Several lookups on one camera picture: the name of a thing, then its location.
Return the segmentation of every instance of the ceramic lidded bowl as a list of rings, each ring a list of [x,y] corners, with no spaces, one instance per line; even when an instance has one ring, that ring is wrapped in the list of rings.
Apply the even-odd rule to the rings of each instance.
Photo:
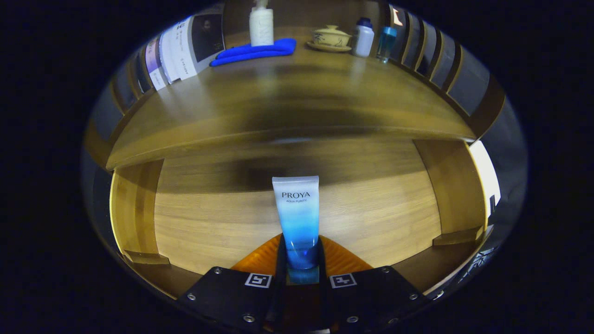
[[[341,47],[349,43],[351,35],[337,30],[338,26],[326,25],[326,27],[314,30],[314,44]]]

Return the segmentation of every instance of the orange gripper base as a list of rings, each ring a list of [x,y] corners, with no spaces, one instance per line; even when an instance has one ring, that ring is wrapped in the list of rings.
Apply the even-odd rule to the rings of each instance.
[[[274,275],[276,271],[276,254],[279,249],[281,235],[279,234],[266,241],[262,246],[256,248],[256,250],[237,262],[231,269],[241,272]],[[324,245],[324,254],[326,255],[327,276],[373,269],[367,262],[361,260],[338,243],[322,235],[320,235],[320,239]]]

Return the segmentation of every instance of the saucer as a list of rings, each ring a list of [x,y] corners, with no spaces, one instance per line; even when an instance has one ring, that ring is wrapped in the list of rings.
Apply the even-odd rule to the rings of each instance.
[[[318,49],[321,51],[327,51],[327,52],[346,52],[346,51],[351,50],[350,46],[329,46],[329,45],[315,44],[313,42],[307,42],[307,45],[309,45],[310,47],[312,47],[314,49]]]

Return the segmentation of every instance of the book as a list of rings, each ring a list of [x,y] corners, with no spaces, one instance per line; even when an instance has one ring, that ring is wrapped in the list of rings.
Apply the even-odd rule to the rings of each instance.
[[[159,39],[159,59],[163,65],[163,71],[169,84],[179,80],[178,70],[175,66],[175,56],[173,55],[172,39],[175,26],[167,29]]]
[[[167,86],[167,78],[165,77],[165,71],[163,70],[163,65],[161,64],[159,56],[159,39],[160,36],[157,36],[150,41],[144,54],[148,76],[156,90],[160,90]]]
[[[197,72],[208,67],[213,55],[225,49],[223,44],[222,14],[200,14],[194,17],[191,27],[194,67]]]
[[[193,50],[191,46],[191,26],[194,16],[186,18],[173,27],[171,54],[176,72],[181,80],[193,77],[196,72]]]

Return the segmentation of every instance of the blue glass bottle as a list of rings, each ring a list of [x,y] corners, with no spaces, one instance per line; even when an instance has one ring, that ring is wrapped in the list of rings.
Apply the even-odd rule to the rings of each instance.
[[[381,31],[380,45],[377,48],[377,54],[375,57],[381,59],[383,63],[387,63],[395,44],[396,29],[392,27],[384,27]]]

